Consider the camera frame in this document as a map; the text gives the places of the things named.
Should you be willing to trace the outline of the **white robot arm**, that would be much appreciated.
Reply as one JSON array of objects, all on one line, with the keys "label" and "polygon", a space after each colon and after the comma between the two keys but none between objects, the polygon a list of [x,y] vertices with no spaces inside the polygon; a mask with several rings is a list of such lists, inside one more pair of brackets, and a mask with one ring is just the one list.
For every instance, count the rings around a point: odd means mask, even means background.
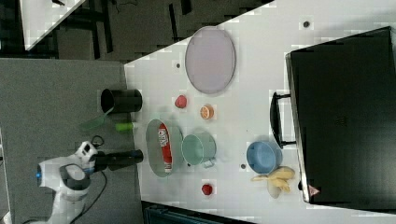
[{"label": "white robot arm", "polygon": [[72,224],[84,213],[91,185],[90,175],[96,171],[98,143],[84,141],[75,153],[40,162],[37,165],[38,186],[53,191],[52,211],[45,220],[27,220],[23,224]]}]

